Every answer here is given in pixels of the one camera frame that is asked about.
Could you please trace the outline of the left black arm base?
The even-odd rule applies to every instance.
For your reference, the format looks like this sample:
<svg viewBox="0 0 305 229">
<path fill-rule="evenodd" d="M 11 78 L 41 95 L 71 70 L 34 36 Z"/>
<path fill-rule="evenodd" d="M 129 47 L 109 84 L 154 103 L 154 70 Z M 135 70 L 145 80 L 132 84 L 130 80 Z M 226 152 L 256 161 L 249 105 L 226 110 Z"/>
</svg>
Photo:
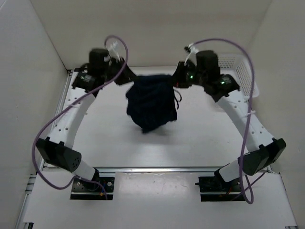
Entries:
<svg viewBox="0 0 305 229">
<path fill-rule="evenodd" d="M 99 183 L 106 191 L 93 183 L 75 178 L 71 187 L 71 200 L 113 200 L 115 177 L 114 175 L 100 175 Z"/>
</svg>

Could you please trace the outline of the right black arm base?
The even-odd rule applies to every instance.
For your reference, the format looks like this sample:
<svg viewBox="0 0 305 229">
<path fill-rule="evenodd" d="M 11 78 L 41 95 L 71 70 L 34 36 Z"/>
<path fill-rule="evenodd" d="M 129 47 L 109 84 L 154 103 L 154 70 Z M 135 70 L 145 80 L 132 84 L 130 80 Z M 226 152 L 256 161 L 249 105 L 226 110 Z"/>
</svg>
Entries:
<svg viewBox="0 0 305 229">
<path fill-rule="evenodd" d="M 213 176 L 198 177 L 195 185 L 199 187 L 201 202 L 245 201 L 241 194 L 240 178 L 225 182 L 220 176 L 219 169 Z"/>
</svg>

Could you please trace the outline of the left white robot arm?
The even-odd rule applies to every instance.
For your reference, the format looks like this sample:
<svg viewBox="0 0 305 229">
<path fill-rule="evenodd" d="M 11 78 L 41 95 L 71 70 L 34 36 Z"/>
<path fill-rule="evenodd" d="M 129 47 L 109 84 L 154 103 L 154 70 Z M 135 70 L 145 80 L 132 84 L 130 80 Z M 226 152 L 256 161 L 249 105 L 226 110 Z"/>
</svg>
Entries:
<svg viewBox="0 0 305 229">
<path fill-rule="evenodd" d="M 44 161 L 62 168 L 83 179 L 89 191 L 100 185 L 95 168 L 83 161 L 81 153 L 73 149 L 74 140 L 87 110 L 95 101 L 98 92 L 106 85 L 117 82 L 127 71 L 126 59 L 116 48 L 94 48 L 89 52 L 89 61 L 83 64 L 69 86 L 63 110 L 54 120 L 54 128 L 45 138 L 38 136 L 34 148 Z"/>
</svg>

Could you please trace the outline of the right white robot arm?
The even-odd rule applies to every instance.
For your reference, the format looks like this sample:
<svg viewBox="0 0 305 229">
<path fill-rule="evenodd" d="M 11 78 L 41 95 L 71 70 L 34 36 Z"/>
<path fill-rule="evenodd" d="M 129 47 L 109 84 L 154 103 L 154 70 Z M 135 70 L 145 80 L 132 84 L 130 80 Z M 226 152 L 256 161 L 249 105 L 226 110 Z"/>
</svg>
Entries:
<svg viewBox="0 0 305 229">
<path fill-rule="evenodd" d="M 173 85 L 202 87 L 243 137 L 239 157 L 214 173 L 214 186 L 224 191 L 242 177 L 253 176 L 274 163 L 286 148 L 286 142 L 269 133 L 252 109 L 250 94 L 257 92 L 257 86 L 252 82 L 245 57 L 217 55 L 212 50 L 196 51 L 193 56 L 196 63 L 189 58 L 178 62 Z"/>
</svg>

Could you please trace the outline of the navy blue shorts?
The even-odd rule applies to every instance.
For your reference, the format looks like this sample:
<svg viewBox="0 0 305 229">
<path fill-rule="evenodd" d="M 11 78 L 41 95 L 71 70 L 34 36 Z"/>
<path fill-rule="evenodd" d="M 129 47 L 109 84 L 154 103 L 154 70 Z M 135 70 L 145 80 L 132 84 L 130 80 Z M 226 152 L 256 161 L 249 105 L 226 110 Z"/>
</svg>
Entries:
<svg viewBox="0 0 305 229">
<path fill-rule="evenodd" d="M 126 113 L 143 134 L 177 120 L 181 99 L 175 96 L 171 77 L 169 74 L 139 75 L 126 93 Z"/>
</svg>

